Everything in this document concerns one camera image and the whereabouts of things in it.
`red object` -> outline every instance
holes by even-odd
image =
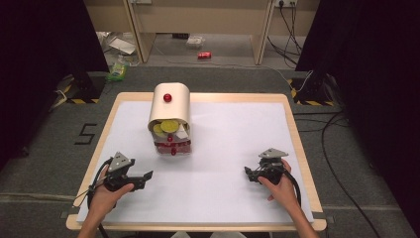
[[[171,100],[172,100],[172,96],[169,93],[163,96],[163,101],[170,102]]]
[[[210,59],[211,58],[211,52],[204,52],[204,53],[198,53],[199,59]]]
[[[191,153],[191,141],[185,142],[170,142],[170,143],[158,143],[155,142],[157,152],[161,155],[187,155]]]

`black curtain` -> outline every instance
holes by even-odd
[[[108,71],[82,0],[2,1],[0,169],[28,146],[65,76]]]
[[[321,0],[297,66],[335,76],[362,146],[418,236],[419,12],[417,0]]]

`power outlet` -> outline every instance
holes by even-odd
[[[282,0],[283,1],[283,8],[292,8],[296,7],[297,0]],[[274,6],[279,8],[280,7],[280,0],[275,0]]]

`cylindrical container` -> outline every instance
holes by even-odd
[[[161,83],[155,88],[149,131],[160,155],[191,153],[189,89],[179,82]]]
[[[211,59],[211,52],[198,53],[199,59]]]

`red button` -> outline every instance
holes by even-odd
[[[163,101],[170,102],[171,100],[172,100],[172,96],[169,93],[163,96]]]

